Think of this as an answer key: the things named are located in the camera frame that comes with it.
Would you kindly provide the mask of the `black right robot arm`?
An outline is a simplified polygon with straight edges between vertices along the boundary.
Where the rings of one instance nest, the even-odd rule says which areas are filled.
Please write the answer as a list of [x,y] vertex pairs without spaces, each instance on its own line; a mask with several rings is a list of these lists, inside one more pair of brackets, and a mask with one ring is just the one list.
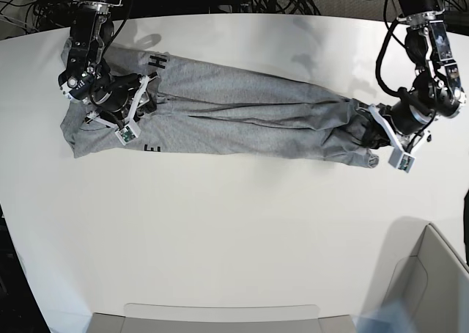
[[143,78],[154,80],[158,75],[155,64],[148,61],[150,54],[112,45],[120,30],[114,27],[111,9],[121,7],[123,1],[73,0],[77,13],[58,83],[70,100],[70,110],[86,121],[103,119],[122,125],[127,118],[151,114],[157,108],[150,94],[137,96]]

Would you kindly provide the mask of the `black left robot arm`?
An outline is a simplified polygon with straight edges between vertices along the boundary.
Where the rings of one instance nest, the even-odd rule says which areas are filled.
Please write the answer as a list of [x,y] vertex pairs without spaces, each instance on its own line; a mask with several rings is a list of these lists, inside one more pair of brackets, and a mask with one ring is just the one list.
[[[397,0],[401,12],[386,22],[387,33],[378,54],[375,77],[382,91],[398,98],[392,107],[379,110],[392,131],[407,140],[403,150],[410,153],[424,131],[438,118],[452,118],[466,103],[459,68],[451,50],[446,24],[441,19],[441,0]],[[415,65],[416,78],[410,89],[391,89],[381,75],[390,40],[399,24],[407,27],[401,45]]]

